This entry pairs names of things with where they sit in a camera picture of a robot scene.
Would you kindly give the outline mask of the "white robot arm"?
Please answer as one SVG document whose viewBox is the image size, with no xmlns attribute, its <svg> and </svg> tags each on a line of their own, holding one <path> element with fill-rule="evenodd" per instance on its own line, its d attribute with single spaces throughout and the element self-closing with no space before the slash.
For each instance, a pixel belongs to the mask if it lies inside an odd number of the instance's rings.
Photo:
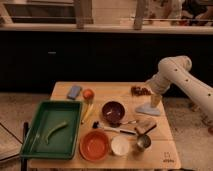
<svg viewBox="0 0 213 171">
<path fill-rule="evenodd" d="M 158 72 L 147 83 L 155 94 L 164 94 L 175 84 L 207 116 L 206 123 L 213 126 L 213 88 L 191 75 L 191 68 L 188 56 L 163 58 L 158 63 Z"/>
</svg>

